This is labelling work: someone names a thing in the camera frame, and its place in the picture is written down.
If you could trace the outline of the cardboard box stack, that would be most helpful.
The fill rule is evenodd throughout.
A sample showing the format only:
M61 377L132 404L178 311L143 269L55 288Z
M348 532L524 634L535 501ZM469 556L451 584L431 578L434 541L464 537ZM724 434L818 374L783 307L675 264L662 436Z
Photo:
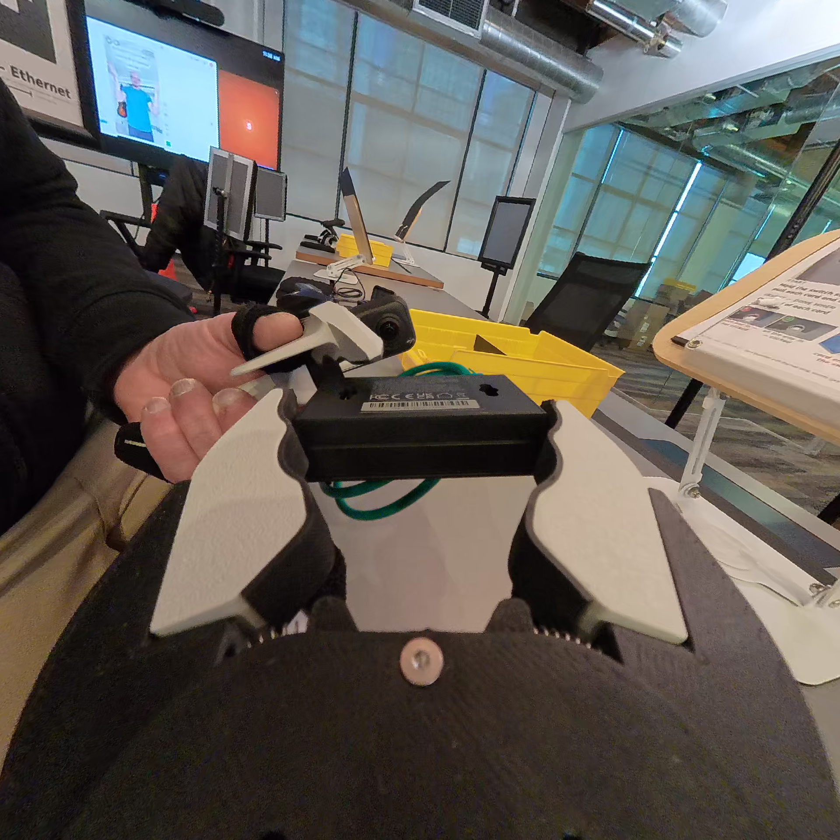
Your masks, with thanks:
M621 349L644 352L658 331L693 302L696 293L697 287L690 283L666 280L653 292L629 298L604 336Z

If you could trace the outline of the black network switch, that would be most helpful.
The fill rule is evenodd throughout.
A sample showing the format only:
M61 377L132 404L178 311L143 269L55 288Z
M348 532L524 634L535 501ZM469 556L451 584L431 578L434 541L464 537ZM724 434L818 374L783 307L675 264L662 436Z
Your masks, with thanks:
M557 421L504 375L422 374L324 385L292 426L331 482L531 476Z

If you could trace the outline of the black jacket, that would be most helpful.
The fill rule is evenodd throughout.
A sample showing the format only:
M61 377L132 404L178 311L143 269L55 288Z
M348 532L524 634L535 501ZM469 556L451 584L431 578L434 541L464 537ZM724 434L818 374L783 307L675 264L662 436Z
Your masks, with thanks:
M205 290L213 285L215 232L204 224L208 165L177 155L161 192L140 263L162 270L176 251Z

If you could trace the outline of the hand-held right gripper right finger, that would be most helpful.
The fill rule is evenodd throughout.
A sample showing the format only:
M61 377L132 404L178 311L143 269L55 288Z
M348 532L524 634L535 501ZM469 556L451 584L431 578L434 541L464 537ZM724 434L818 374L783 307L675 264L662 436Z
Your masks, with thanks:
M548 402L549 431L511 542L511 595L538 629L590 642L620 627L688 639L648 480L570 403Z

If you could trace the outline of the framed black white poster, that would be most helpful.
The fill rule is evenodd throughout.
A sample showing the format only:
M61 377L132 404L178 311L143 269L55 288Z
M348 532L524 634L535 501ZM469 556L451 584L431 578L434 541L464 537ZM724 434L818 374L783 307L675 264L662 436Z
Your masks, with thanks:
M2 1L1 75L39 133L98 147L81 1Z

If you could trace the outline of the black mesh office chair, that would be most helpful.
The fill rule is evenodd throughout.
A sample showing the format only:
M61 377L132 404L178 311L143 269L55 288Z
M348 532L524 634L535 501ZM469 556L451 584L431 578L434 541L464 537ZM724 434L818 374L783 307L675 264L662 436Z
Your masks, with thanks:
M546 332L589 352L650 267L649 261L626 262L577 252L521 325L533 334Z

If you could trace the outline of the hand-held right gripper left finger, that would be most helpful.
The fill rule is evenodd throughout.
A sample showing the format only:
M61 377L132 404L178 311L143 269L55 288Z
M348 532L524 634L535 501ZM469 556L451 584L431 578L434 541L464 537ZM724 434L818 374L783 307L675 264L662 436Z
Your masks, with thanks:
M297 412L294 392L269 392L196 468L150 621L154 636L226 619L279 631L328 581L337 549L306 481Z

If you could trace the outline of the yellow plastic bin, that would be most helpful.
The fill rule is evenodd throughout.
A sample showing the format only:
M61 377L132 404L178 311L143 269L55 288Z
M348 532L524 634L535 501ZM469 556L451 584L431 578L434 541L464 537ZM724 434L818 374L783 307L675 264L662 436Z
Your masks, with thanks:
M368 238L367 244L370 247L373 266L386 268L391 264L392 245L372 238ZM341 234L334 248L336 254L342 259L357 256L360 253L356 239L352 234Z
M414 346L404 369L432 362L505 375L535 403L566 401L591 417L623 371L548 332L412 309Z

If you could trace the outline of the dark blue device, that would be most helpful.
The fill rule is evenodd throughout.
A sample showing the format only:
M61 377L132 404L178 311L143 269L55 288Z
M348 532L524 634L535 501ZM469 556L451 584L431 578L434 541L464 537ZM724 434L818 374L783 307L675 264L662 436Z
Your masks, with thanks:
M309 311L324 303L333 302L333 286L323 280L298 276L284 276L276 290L274 306L296 317L305 317Z

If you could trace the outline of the silver rectangular duct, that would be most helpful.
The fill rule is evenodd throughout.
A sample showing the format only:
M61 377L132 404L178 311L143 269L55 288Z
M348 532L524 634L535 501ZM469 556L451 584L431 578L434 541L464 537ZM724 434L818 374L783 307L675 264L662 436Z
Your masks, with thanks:
M587 1L584 11L642 47L649 56L676 58L679 34L705 38L720 24L724 1Z

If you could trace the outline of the round silver duct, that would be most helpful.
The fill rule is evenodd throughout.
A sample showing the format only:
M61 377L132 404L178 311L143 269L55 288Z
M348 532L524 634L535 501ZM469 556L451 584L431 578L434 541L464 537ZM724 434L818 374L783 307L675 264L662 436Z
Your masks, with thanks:
M587 103L602 84L604 71L592 60L489 2L483 3L477 29L418 2L342 1L342 5L546 95L559 93Z

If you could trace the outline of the small grey display panel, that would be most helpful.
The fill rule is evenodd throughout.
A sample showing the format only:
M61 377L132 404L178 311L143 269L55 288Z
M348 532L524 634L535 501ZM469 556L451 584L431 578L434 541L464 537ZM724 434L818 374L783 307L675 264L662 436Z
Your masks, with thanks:
M258 165L255 175L254 215L283 222L287 216L287 175Z

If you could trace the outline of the white vent grille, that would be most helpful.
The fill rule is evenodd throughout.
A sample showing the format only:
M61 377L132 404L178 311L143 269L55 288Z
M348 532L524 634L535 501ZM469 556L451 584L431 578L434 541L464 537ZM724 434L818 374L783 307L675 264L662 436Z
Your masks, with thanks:
M489 1L412 1L415 13L479 38L487 18Z

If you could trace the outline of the large wall screen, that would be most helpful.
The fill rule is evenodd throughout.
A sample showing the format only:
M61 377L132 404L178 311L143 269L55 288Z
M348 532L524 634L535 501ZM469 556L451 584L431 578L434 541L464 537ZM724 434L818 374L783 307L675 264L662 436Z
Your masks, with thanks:
M279 168L284 56L137 2L84 2L99 146L169 169L211 147Z

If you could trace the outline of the black curved stand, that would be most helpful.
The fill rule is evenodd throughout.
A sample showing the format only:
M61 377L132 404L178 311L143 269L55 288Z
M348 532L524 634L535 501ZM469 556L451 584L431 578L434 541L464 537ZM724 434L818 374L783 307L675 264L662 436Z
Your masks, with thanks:
M395 231L395 239L398 242L405 243L407 241L407 237L410 234L413 226L415 225L420 213L424 205L429 201L433 196L443 190L448 184L450 183L449 180L446 181L438 181L435 184L432 184L426 191L424 191L415 201L414 203L409 206L406 214Z

